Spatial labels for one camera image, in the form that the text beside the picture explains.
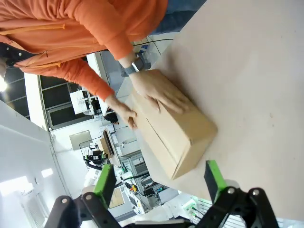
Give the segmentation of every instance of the wrist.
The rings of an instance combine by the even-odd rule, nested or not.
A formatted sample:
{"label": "wrist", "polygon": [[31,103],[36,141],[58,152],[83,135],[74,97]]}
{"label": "wrist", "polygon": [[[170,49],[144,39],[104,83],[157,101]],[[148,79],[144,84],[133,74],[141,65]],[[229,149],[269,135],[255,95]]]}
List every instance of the wrist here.
{"label": "wrist", "polygon": [[105,102],[114,110],[120,105],[120,101],[115,97],[115,95],[108,96],[105,99]]}
{"label": "wrist", "polygon": [[134,80],[135,78],[139,77],[141,74],[141,72],[135,72],[129,75],[129,78],[132,80]]}
{"label": "wrist", "polygon": [[119,59],[118,61],[123,66],[123,68],[126,69],[132,65],[132,62],[134,62],[135,59],[136,59],[136,56],[135,56],[134,52],[131,52],[126,57],[123,57],[123,58]]}

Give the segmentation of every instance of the window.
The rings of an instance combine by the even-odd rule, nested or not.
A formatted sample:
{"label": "window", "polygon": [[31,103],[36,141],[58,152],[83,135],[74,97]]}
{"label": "window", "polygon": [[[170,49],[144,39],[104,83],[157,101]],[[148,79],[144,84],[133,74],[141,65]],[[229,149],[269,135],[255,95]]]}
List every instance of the window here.
{"label": "window", "polygon": [[19,68],[8,69],[4,82],[7,88],[0,93],[0,100],[30,120],[24,73]]}
{"label": "window", "polygon": [[81,90],[79,85],[43,75],[39,76],[39,80],[49,128],[55,130],[92,118],[83,113],[74,113],[70,93]]}
{"label": "window", "polygon": [[46,178],[53,174],[53,170],[52,169],[43,170],[41,171],[41,174],[43,178]]}

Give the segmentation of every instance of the hoodie sleeve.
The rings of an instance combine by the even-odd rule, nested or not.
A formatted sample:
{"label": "hoodie sleeve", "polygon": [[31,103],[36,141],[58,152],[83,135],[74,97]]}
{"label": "hoodie sleeve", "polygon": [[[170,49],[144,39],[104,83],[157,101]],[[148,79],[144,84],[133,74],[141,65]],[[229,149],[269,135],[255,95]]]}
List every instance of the hoodie sleeve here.
{"label": "hoodie sleeve", "polygon": [[113,89],[82,59],[67,61],[62,63],[60,67],[23,67],[21,70],[25,73],[63,78],[68,82],[73,82],[85,87],[91,94],[100,97],[102,100],[114,94]]}
{"label": "hoodie sleeve", "polygon": [[124,23],[108,0],[6,0],[7,8],[18,17],[41,20],[74,19],[105,45],[115,59],[133,50]]}

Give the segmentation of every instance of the table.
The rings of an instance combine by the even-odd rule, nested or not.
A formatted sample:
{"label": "table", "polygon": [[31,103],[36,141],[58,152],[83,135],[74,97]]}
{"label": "table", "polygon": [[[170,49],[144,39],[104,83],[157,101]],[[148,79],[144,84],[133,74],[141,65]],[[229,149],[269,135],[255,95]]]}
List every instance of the table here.
{"label": "table", "polygon": [[126,186],[124,187],[124,192],[127,195],[129,202],[132,205],[133,211],[137,215],[146,213],[145,209],[143,208],[143,202],[141,201],[139,195],[135,195]]}
{"label": "table", "polygon": [[304,220],[304,1],[208,0],[153,68],[218,126],[196,169],[169,180],[143,141],[154,181],[210,199],[205,160],[242,190],[263,188],[277,217]]}

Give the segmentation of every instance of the machine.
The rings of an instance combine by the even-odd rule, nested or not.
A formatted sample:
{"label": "machine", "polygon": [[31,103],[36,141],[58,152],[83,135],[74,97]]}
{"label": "machine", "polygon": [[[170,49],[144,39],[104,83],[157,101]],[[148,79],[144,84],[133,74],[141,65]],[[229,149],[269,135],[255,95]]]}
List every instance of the machine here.
{"label": "machine", "polygon": [[[253,188],[248,193],[227,186],[215,161],[206,161],[205,180],[213,202],[200,222],[195,225],[183,219],[167,222],[133,223],[128,228],[218,228],[229,215],[239,215],[248,228],[278,228],[276,217],[266,193]],[[115,187],[113,166],[105,165],[94,192],[71,199],[60,196],[55,201],[45,228],[79,228],[82,221],[93,220],[99,228],[121,226],[107,210]]]}
{"label": "machine", "polygon": [[83,159],[87,167],[96,170],[102,170],[103,165],[108,163],[108,155],[105,154],[104,151],[100,150],[97,143],[89,146],[89,150],[87,154],[83,155]]}

